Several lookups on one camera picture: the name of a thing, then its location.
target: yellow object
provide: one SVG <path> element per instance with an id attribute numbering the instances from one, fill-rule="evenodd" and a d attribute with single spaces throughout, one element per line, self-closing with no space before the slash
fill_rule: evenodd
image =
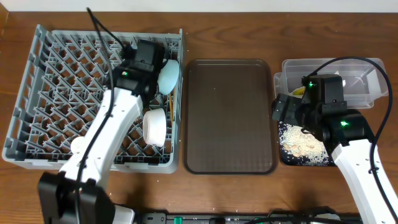
<path id="1" fill-rule="evenodd" d="M 304 95 L 304 91 L 305 91 L 305 86 L 301 86 L 300 88 L 293 90 L 293 95 L 302 96 Z"/>

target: white wall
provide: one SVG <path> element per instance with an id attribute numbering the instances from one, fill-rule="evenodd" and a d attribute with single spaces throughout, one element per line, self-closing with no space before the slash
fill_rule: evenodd
<path id="1" fill-rule="evenodd" d="M 398 0 L 0 0 L 8 11 L 398 12 Z"/>

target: wooden table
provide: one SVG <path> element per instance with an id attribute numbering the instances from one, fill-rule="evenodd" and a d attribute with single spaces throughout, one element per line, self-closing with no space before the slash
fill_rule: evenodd
<path id="1" fill-rule="evenodd" d="M 288 58 L 347 55 L 381 58 L 393 84 L 395 103 L 394 115 L 378 146 L 390 181 L 398 187 L 395 132 L 398 14 L 120 12 L 96 15 L 114 31 L 177 33 L 182 28 L 187 37 L 187 62 L 196 58 L 259 58 L 275 74 Z M 37 24 L 48 30 L 93 30 L 87 13 L 10 13 L 0 41 L 2 146 Z M 362 110 L 374 132 L 386 106 L 387 98 L 381 98 L 370 110 Z M 173 174 L 112 172 L 108 188 L 111 199 L 140 211 L 158 209 L 172 213 L 267 213 L 273 208 L 299 210 L 326 205 L 337 212 L 358 212 L 336 167 L 291 167 L 279 163 L 273 174 L 264 177 L 193 175 L 183 168 L 181 153 L 178 170 Z M 43 222 L 36 190 L 42 173 L 0 160 L 1 223 Z"/>

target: clear plastic container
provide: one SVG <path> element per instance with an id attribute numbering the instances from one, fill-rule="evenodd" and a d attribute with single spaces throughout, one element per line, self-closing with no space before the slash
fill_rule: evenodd
<path id="1" fill-rule="evenodd" d="M 275 95 L 283 93 L 292 96 L 294 90 L 302 87 L 303 76 L 309 75 L 331 59 L 285 60 L 282 64 L 282 73 L 274 76 Z M 384 69 L 381 59 L 369 59 Z M 339 74 L 343 78 L 344 99 L 349 108 L 371 108 L 375 99 L 388 95 L 387 83 L 383 75 L 373 65 L 361 60 L 347 59 L 333 62 L 321 69 L 318 74 Z"/>

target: white round object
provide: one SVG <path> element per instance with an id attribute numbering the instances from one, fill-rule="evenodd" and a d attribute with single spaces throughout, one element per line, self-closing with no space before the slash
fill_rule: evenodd
<path id="1" fill-rule="evenodd" d="M 163 95 L 168 95 L 175 87 L 180 73 L 180 66 L 176 60 L 171 60 L 166 63 L 165 67 L 159 73 L 157 84 L 159 85 L 159 92 Z"/>
<path id="2" fill-rule="evenodd" d="M 80 154 L 82 151 L 81 146 L 83 145 L 85 138 L 83 136 L 79 136 L 75 138 L 70 144 L 70 150 L 73 154 Z"/>
<path id="3" fill-rule="evenodd" d="M 162 108 L 145 113 L 142 130 L 147 144 L 162 147 L 166 140 L 166 129 L 166 115 Z"/>

